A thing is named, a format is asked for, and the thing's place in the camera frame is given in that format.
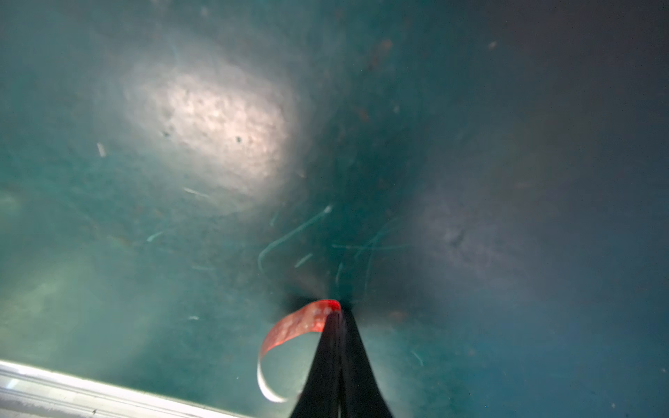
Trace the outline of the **bottle red label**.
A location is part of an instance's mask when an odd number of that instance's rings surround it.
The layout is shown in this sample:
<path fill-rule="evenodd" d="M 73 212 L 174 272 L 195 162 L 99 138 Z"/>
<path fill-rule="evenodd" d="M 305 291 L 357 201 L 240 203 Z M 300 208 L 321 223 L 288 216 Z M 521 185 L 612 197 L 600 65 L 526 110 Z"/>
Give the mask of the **bottle red label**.
<path fill-rule="evenodd" d="M 289 399 L 278 395 L 268 385 L 262 372 L 262 359 L 274 348 L 303 334 L 322 333 L 327 318 L 341 313 L 341 303 L 336 300 L 319 300 L 309 303 L 299 310 L 279 320 L 265 336 L 258 355 L 256 378 L 262 395 L 273 403 L 285 403 Z"/>

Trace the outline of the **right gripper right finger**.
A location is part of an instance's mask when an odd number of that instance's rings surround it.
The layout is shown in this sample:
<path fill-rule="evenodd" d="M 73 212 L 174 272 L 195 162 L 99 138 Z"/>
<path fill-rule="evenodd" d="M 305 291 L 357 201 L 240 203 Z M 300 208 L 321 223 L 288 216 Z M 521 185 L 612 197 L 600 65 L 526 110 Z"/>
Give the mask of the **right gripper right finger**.
<path fill-rule="evenodd" d="M 341 324 L 341 416 L 392 418 L 369 363 L 362 337 L 350 310 Z"/>

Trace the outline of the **aluminium front rail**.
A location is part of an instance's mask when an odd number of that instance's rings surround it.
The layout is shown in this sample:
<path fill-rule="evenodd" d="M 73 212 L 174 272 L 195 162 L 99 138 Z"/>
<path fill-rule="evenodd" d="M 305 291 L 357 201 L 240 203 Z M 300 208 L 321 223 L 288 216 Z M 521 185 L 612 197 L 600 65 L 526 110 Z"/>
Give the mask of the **aluminium front rail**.
<path fill-rule="evenodd" d="M 233 417 L 219 409 L 1 362 L 3 417 Z"/>

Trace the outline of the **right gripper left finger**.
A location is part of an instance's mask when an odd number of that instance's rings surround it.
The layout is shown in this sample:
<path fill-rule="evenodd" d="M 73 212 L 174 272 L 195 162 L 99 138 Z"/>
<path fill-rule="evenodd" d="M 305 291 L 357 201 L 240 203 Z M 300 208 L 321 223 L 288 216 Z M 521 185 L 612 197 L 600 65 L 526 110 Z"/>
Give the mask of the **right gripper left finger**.
<path fill-rule="evenodd" d="M 326 320 L 301 397 L 291 418 L 337 418 L 341 377 L 341 314 Z"/>

